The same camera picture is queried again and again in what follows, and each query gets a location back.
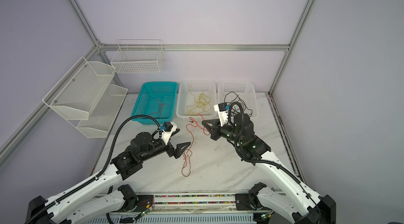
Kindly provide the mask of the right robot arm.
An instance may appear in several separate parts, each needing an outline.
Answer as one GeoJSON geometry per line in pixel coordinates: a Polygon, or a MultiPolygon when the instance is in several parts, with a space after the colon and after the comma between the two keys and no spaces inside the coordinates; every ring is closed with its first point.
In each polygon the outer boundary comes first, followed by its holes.
{"type": "Polygon", "coordinates": [[[271,148],[254,132],[254,124],[239,102],[214,106],[217,119],[204,120],[203,126],[213,140],[226,139],[241,161],[263,171],[283,192],[268,189],[263,183],[249,190],[249,203],[254,209],[268,208],[292,224],[335,224],[336,202],[321,196],[292,173],[271,148]]]}

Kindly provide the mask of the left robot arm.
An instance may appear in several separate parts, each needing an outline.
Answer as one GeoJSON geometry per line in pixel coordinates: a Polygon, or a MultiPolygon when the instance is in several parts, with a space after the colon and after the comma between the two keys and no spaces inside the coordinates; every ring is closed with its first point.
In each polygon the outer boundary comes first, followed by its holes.
{"type": "Polygon", "coordinates": [[[153,133],[141,132],[131,140],[130,145],[118,156],[110,150],[103,168],[74,187],[45,199],[38,196],[28,204],[27,224],[83,224],[95,217],[112,211],[133,211],[138,196],[130,185],[120,185],[106,196],[96,198],[100,192],[120,184],[143,167],[143,162],[167,153],[169,157],[180,158],[191,143],[176,147],[170,143],[171,136],[179,132],[174,122],[157,125],[153,133]]]}

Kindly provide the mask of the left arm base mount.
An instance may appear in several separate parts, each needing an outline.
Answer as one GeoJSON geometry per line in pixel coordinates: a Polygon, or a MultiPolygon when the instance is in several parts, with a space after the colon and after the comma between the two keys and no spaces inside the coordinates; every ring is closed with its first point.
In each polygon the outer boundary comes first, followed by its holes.
{"type": "Polygon", "coordinates": [[[147,205],[153,205],[153,195],[139,195],[130,185],[122,185],[117,189],[123,196],[124,204],[119,212],[142,212],[147,205]]]}

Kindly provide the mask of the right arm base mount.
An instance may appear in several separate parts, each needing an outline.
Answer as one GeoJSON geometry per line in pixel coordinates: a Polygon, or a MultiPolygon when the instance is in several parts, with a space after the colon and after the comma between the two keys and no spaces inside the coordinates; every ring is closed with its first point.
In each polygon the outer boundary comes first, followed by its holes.
{"type": "Polygon", "coordinates": [[[248,190],[248,193],[236,193],[235,194],[236,210],[238,211],[270,210],[270,208],[264,207],[258,200],[258,193],[263,188],[267,188],[267,185],[265,185],[264,183],[257,183],[251,189],[248,190]]]}

